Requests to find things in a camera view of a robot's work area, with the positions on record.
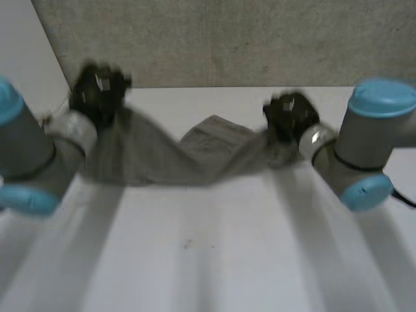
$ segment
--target white table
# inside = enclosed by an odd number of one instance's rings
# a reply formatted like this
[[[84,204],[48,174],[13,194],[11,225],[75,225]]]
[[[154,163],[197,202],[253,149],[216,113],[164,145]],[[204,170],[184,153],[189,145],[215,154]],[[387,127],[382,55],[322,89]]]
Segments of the white table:
[[[258,128],[262,104],[282,90],[136,89],[128,100],[180,138],[211,114]],[[352,89],[303,90],[339,127]],[[397,151],[386,170],[413,199],[415,156]],[[209,188],[77,177],[53,218],[2,222],[7,252],[19,237],[11,224],[29,226],[32,238],[8,264],[1,312],[416,309],[416,212],[389,200],[353,215],[308,164]]]

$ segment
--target gray towel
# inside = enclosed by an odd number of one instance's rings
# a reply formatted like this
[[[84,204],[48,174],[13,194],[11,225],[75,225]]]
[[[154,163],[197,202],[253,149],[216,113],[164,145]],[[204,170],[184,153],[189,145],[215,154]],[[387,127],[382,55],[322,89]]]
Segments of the gray towel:
[[[124,107],[99,136],[81,172],[99,183],[208,185],[299,158],[296,144],[269,144],[268,138],[267,130],[253,132],[214,115],[176,142],[149,118]]]

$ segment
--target gray cloth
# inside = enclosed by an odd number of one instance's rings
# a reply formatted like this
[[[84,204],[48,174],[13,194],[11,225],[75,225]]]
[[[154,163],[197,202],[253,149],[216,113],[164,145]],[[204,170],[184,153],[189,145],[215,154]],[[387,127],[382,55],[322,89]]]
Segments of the gray cloth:
[[[253,132],[214,115],[176,142],[149,118],[124,107],[100,134],[82,173],[119,185],[207,185],[298,159],[296,145],[270,145],[268,138],[267,130]]]

